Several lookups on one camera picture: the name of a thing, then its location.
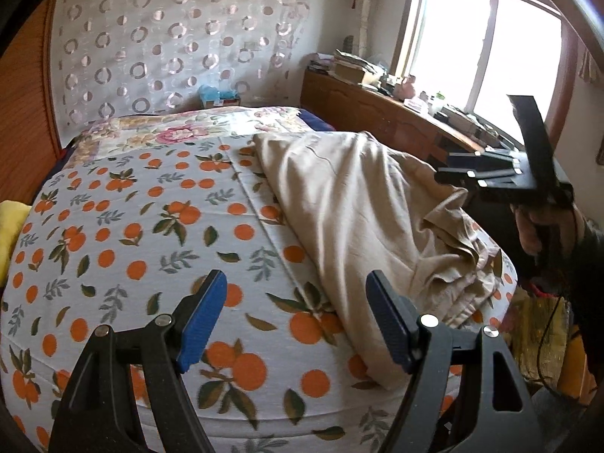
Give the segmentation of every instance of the wooden headboard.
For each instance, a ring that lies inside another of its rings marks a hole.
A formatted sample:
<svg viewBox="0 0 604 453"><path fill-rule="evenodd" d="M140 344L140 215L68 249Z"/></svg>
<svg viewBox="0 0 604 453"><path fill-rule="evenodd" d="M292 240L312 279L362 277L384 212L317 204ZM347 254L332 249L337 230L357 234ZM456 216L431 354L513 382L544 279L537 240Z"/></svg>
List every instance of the wooden headboard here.
<svg viewBox="0 0 604 453"><path fill-rule="evenodd" d="M54 4L44 0L0 58L0 201L31 204L59 158L48 79Z"/></svg>

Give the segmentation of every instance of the window frame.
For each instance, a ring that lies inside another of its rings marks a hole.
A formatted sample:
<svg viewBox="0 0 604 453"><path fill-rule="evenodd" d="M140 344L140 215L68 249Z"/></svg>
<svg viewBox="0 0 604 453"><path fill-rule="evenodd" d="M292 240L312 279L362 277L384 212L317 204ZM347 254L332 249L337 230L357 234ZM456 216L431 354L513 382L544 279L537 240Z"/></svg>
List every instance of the window frame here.
<svg viewBox="0 0 604 453"><path fill-rule="evenodd" d="M421 41L422 30L425 22L425 5L427 0L406 0L401 19L401 28L394 48L394 56L391 64L391 73L394 72L398 77L407 76L418 55L418 45ZM552 146L555 146L560 139L564 123L570 108L570 100L573 95L575 85L575 75L578 63L578 37L564 16L555 8L550 0L522 0L530 5L544 10L551 15L561 19L562 24L562 45L561 56L558 64L558 73L556 83L552 93L549 110L544 118L546 127L549 130L549 137ZM496 131L511 141L514 146L523 148L522 144L509 136L505 131L498 128L493 123L476 115L473 109L478 101L482 82L486 73L488 58L493 45L495 34L496 14L499 0L490 0L490 15L485 32L485 39L482 44L482 51L479 57L476 75L470 95L463 107L466 113L475 115L479 122L489 125Z"/></svg>

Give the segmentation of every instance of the bed sheet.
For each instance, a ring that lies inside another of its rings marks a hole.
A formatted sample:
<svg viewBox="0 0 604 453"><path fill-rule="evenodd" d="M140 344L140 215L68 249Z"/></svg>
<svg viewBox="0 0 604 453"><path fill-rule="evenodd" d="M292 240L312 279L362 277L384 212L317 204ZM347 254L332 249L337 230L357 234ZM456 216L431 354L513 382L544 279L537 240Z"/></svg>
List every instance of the bed sheet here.
<svg viewBox="0 0 604 453"><path fill-rule="evenodd" d="M502 320L516 280L503 261L499 289L465 325ZM366 375L249 136L94 160L45 185L14 251L0 320L5 401L31 441L47 446L96 326L141 327L211 269L225 272L228 295L183 382L216 451L375 453L404 390ZM443 408L459 373L451 368ZM149 447L163 451L144 376L132 376Z"/></svg>
<svg viewBox="0 0 604 453"><path fill-rule="evenodd" d="M150 146L168 148L200 138L255 134L259 131L309 131L299 114L300 109L295 107L219 107L165 116L116 117L83 132L65 168L126 151Z"/></svg>

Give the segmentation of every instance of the human hand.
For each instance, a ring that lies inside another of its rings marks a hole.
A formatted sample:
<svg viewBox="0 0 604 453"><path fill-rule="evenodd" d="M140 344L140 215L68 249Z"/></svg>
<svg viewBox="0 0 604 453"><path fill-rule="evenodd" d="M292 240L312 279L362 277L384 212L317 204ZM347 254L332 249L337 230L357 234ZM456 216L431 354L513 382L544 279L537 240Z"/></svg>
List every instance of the human hand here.
<svg viewBox="0 0 604 453"><path fill-rule="evenodd" d="M537 255L543 249L535 225L558 225L564 257L572 253L575 245L583 240L585 235L583 215L576 207L572 210L561 210L550 205L539 208L512 206L512 211L516 217L520 244L529 255Z"/></svg>

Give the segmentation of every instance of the silver rivet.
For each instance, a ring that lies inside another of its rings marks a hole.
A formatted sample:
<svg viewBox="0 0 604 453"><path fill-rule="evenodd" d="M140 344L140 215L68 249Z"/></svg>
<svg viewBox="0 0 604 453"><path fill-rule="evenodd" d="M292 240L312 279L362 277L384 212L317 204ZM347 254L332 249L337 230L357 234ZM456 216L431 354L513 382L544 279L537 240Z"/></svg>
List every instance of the silver rivet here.
<svg viewBox="0 0 604 453"><path fill-rule="evenodd" d="M165 327L166 325L170 325L171 323L172 323L172 317L170 315L168 315L167 313L158 315L155 318L155 325L157 325L158 327Z"/></svg>
<svg viewBox="0 0 604 453"><path fill-rule="evenodd" d="M97 328L94 329L94 334L96 335L96 337L105 337L105 335L107 335L108 333L108 325L99 325Z"/></svg>
<svg viewBox="0 0 604 453"><path fill-rule="evenodd" d="M424 327L436 327L439 324L439 319L429 313L422 315L419 321Z"/></svg>
<svg viewBox="0 0 604 453"><path fill-rule="evenodd" d="M499 335L499 330L497 330L496 328L487 325L483 330L482 330L488 337L497 337Z"/></svg>

